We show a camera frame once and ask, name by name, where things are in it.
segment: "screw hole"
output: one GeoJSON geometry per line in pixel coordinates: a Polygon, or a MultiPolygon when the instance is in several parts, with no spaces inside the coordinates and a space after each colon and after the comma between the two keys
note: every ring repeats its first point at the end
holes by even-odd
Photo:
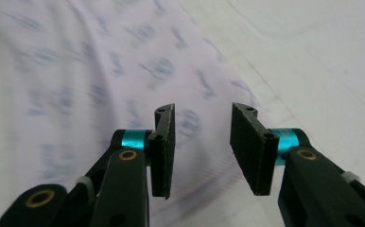
{"type": "Polygon", "coordinates": [[[49,203],[55,197],[55,192],[52,189],[44,189],[35,192],[26,200],[26,207],[37,208],[49,203]]]}
{"type": "Polygon", "coordinates": [[[118,155],[118,158],[123,160],[123,161],[129,161],[129,160],[133,160],[136,157],[136,152],[133,150],[126,150],[121,152],[118,155]]]}
{"type": "Polygon", "coordinates": [[[126,216],[123,214],[112,215],[109,219],[109,224],[111,226],[120,226],[126,222],[126,216]]]}
{"type": "Polygon", "coordinates": [[[362,218],[356,215],[347,214],[345,215],[345,219],[354,226],[365,226],[365,222],[363,222],[362,218]]]}
{"type": "Polygon", "coordinates": [[[316,156],[316,154],[314,152],[311,152],[309,150],[306,150],[306,149],[300,149],[297,151],[297,154],[304,158],[304,159],[307,159],[307,160],[311,160],[311,161],[314,161],[316,160],[316,158],[318,156],[316,156]]]}

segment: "black mechanical linkage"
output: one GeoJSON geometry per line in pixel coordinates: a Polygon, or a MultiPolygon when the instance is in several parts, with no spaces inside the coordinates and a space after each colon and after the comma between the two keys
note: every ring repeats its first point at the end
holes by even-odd
{"type": "Polygon", "coordinates": [[[283,152],[278,203],[286,226],[365,226],[365,186],[312,148],[303,131],[266,130],[256,114],[233,103],[231,145],[254,195],[269,194],[275,154],[283,152]]]}
{"type": "Polygon", "coordinates": [[[147,166],[153,196],[170,196],[174,104],[155,111],[155,125],[155,131],[116,131],[109,148],[70,193],[57,184],[29,189],[2,216],[0,227],[148,226],[147,166]]]}

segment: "blue printed pattern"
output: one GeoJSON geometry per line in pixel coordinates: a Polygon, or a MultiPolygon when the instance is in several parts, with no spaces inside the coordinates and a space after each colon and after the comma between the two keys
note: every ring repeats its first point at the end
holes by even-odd
{"type": "Polygon", "coordinates": [[[156,90],[160,85],[171,79],[171,77],[175,74],[173,63],[166,58],[155,59],[147,64],[140,65],[152,76],[148,85],[148,88],[151,90],[156,90]]]}
{"type": "Polygon", "coordinates": [[[181,148],[198,137],[202,131],[199,116],[191,110],[182,110],[176,113],[176,137],[179,138],[176,147],[181,148]]]}
{"type": "Polygon", "coordinates": [[[209,85],[208,79],[204,75],[204,73],[202,71],[200,71],[200,70],[197,70],[195,72],[195,74],[197,75],[198,79],[200,80],[200,84],[203,87],[203,89],[202,89],[202,96],[205,99],[210,99],[212,97],[215,97],[216,96],[216,93],[215,93],[214,89],[209,85]]]}
{"type": "Polygon", "coordinates": [[[43,170],[41,178],[47,182],[64,183],[76,171],[75,153],[71,146],[41,145],[43,170]]]}

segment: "white cloth with blue pattern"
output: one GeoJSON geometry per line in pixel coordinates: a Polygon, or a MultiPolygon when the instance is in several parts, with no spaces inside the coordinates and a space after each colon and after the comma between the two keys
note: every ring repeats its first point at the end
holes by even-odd
{"type": "Polygon", "coordinates": [[[232,102],[250,89],[175,1],[0,0],[0,216],[41,183],[72,188],[117,129],[176,104],[171,198],[152,226],[200,209],[240,174],[232,102]]]}

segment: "white cable tie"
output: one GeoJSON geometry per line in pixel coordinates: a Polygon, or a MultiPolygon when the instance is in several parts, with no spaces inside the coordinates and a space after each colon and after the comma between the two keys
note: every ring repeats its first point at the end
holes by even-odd
{"type": "Polygon", "coordinates": [[[341,174],[341,177],[345,180],[345,182],[347,183],[351,183],[355,180],[359,181],[360,182],[360,178],[354,174],[353,172],[350,172],[350,171],[347,171],[347,172],[343,172],[341,174]]]}
{"type": "Polygon", "coordinates": [[[87,176],[79,177],[76,181],[76,183],[82,183],[85,185],[86,190],[88,192],[88,201],[93,202],[95,201],[95,189],[94,189],[94,183],[92,182],[91,178],[87,176]]]}

